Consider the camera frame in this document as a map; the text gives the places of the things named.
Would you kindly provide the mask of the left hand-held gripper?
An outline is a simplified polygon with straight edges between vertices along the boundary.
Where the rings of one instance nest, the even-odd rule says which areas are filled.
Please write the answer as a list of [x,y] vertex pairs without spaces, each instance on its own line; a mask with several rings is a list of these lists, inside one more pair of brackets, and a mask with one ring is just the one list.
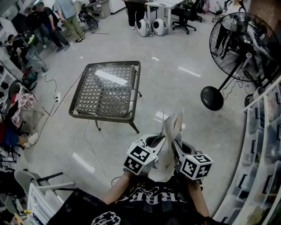
[[127,151],[124,167],[135,175],[148,173],[158,161],[158,154],[166,142],[166,136],[161,133],[148,133],[132,142]]

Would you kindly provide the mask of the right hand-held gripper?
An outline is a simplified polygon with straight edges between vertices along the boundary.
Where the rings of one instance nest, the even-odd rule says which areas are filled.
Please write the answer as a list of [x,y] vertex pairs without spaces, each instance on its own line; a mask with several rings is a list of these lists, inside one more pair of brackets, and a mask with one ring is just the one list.
[[182,173],[193,181],[199,181],[206,177],[213,164],[213,160],[207,154],[195,150],[186,142],[180,144],[174,140],[173,153],[175,172]]

